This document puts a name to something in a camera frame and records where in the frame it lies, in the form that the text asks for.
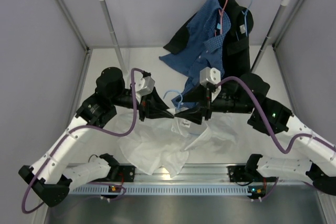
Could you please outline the white shirt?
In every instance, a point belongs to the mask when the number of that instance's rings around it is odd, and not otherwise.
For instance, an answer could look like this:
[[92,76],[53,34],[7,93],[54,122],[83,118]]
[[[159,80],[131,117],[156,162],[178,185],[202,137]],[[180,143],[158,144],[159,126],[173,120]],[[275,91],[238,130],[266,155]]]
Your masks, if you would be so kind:
[[237,144],[237,135],[231,115],[213,114],[201,125],[180,118],[138,121],[118,143],[126,160],[141,172],[152,175],[164,167],[174,177],[192,152],[202,156],[227,153]]

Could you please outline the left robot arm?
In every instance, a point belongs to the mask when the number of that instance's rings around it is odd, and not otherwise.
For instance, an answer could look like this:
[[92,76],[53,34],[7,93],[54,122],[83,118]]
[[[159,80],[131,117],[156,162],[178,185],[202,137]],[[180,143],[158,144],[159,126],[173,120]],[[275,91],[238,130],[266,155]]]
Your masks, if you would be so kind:
[[[104,69],[96,80],[94,93],[83,101],[60,138],[38,161],[19,170],[20,177],[28,184],[23,201],[33,190],[44,204],[54,207],[82,185],[115,181],[120,164],[110,154],[102,154],[92,162],[73,168],[68,165],[73,156],[92,141],[95,131],[124,137],[133,131],[137,120],[172,119],[174,114],[160,98],[154,85],[149,72],[133,68],[130,87],[126,88],[121,69]],[[117,115],[118,106],[133,111],[131,126],[124,133],[104,129]]]

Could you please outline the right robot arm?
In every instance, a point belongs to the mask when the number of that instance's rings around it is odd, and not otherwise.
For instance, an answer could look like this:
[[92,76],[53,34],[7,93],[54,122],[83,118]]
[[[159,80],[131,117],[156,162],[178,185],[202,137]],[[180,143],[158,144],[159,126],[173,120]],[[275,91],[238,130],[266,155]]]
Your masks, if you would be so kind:
[[298,151],[303,159],[275,158],[251,154],[244,168],[250,180],[277,177],[302,181],[328,195],[335,195],[335,146],[304,125],[280,102],[267,97],[270,86],[253,73],[227,77],[218,83],[205,81],[184,99],[196,102],[177,112],[177,118],[201,124],[213,113],[250,114],[247,123],[271,137],[284,155]]

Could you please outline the light blue hanger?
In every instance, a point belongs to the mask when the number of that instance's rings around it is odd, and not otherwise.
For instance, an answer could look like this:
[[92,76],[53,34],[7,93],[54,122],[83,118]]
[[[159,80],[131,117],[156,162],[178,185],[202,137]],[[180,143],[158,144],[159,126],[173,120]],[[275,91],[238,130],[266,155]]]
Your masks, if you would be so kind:
[[176,94],[176,97],[174,97],[172,99],[172,103],[174,105],[174,108],[173,109],[169,109],[170,112],[174,112],[174,113],[177,113],[177,112],[182,112],[182,111],[186,111],[188,109],[188,107],[184,104],[184,96],[186,94],[185,91],[179,91],[179,90],[175,90],[175,89],[170,89],[170,90],[167,90],[163,96],[163,99],[166,98],[166,96],[169,94],[169,93],[175,93]]

